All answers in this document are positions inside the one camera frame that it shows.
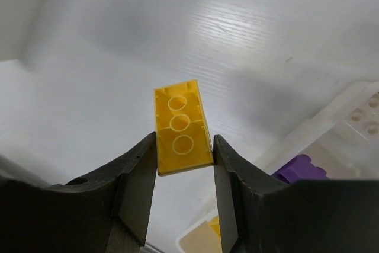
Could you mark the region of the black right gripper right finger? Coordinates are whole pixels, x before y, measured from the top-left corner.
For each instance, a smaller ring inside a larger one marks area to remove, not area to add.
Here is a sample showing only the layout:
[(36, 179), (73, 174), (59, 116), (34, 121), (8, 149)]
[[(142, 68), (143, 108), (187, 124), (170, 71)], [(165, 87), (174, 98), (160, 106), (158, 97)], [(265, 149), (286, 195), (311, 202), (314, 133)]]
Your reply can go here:
[(223, 252), (377, 252), (378, 181), (286, 184), (214, 137)]

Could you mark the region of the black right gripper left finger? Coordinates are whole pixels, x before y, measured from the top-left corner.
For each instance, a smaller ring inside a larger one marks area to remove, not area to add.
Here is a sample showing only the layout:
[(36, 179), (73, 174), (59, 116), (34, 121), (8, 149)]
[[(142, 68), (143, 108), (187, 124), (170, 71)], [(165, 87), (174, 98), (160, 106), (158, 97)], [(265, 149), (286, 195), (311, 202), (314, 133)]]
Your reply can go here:
[(150, 133), (64, 185), (47, 185), (1, 159), (1, 251), (138, 252), (146, 243), (156, 157)]

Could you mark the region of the pale yellow lego brick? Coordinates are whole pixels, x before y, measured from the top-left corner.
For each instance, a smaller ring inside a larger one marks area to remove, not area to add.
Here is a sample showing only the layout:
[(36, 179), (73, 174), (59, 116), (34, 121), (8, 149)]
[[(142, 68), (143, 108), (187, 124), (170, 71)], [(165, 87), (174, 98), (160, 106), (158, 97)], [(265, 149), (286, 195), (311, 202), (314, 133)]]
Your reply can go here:
[(212, 218), (210, 221), (208, 221), (208, 225), (209, 225), (209, 227), (212, 228), (212, 230), (217, 235), (217, 237), (219, 238), (219, 240), (221, 240), (219, 217), (215, 216), (214, 218)]

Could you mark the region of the purple sloped lego brick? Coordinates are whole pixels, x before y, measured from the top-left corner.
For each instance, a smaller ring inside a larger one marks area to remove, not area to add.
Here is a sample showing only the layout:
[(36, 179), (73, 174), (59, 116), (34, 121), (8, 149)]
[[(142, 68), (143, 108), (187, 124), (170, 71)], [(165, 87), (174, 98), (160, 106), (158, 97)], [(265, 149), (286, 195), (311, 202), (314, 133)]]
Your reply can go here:
[(287, 184), (293, 184), (298, 180), (326, 180), (326, 171), (313, 165), (308, 155), (301, 154), (287, 162), (272, 176)]

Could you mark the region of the yellow 2x4 lego brick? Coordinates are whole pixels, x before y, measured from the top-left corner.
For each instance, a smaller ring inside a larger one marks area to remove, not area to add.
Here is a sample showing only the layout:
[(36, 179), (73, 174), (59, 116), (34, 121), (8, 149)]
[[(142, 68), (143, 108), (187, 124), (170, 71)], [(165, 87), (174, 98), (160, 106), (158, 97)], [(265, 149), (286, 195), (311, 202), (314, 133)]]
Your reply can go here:
[(154, 106), (159, 176), (214, 165), (196, 80), (154, 89)]

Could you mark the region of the white curved lego brick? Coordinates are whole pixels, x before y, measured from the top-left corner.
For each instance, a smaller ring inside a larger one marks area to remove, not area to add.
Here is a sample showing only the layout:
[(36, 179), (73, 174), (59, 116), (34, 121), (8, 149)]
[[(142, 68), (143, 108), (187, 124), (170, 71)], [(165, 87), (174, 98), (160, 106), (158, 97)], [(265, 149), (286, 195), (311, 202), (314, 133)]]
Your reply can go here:
[(378, 142), (378, 92), (344, 119), (349, 137), (355, 143)]

